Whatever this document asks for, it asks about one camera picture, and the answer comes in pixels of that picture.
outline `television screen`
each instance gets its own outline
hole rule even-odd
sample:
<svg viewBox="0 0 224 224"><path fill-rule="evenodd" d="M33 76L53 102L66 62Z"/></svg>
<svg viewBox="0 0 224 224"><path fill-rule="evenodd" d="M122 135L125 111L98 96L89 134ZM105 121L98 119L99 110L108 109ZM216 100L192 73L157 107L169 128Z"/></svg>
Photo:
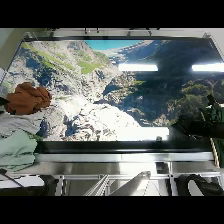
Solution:
<svg viewBox="0 0 224 224"><path fill-rule="evenodd" d="M22 42L1 96L23 82L52 94L41 141L166 140L180 114L200 119L207 95L223 102L222 63L210 39Z"/></svg>

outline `blue water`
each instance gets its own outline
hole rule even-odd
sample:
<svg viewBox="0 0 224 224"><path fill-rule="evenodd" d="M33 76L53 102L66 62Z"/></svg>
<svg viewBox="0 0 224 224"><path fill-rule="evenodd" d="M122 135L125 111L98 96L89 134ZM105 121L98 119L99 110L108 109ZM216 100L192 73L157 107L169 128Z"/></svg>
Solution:
<svg viewBox="0 0 224 224"><path fill-rule="evenodd" d="M111 48L121 48L137 44L142 40L85 40L94 50L108 50Z"/></svg>

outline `gray cloth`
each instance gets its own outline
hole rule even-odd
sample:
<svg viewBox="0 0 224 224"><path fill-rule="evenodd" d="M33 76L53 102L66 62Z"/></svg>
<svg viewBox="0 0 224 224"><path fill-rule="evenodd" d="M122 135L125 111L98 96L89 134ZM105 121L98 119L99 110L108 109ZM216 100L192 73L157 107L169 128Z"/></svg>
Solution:
<svg viewBox="0 0 224 224"><path fill-rule="evenodd" d="M22 130L8 138L0 137L0 168L18 171L32 165L36 146L37 142Z"/></svg>
<svg viewBox="0 0 224 224"><path fill-rule="evenodd" d="M39 111L30 115L0 114L0 135L8 137L16 130L23 130L30 134L36 134L40 130L40 124L45 111Z"/></svg>

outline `clothing pile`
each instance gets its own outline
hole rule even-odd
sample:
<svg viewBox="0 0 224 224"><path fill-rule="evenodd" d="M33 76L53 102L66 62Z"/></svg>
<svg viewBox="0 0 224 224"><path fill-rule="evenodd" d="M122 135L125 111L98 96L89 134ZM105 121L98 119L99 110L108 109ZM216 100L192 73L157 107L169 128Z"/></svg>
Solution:
<svg viewBox="0 0 224 224"><path fill-rule="evenodd" d="M0 98L0 168L18 171L33 164L37 146L33 138L50 106L52 96L44 88L32 87L29 82L19 84L6 99Z"/></svg>

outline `brown cloth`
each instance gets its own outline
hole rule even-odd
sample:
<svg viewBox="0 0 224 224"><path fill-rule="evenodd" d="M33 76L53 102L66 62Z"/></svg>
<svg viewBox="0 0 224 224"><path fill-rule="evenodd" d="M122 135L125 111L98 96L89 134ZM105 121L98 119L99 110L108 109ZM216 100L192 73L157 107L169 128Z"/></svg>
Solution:
<svg viewBox="0 0 224 224"><path fill-rule="evenodd" d="M7 112L16 115L29 115L50 106L52 97L44 87L35 89L31 83L24 82L16 87L15 93L9 93L6 99L9 101L5 105Z"/></svg>

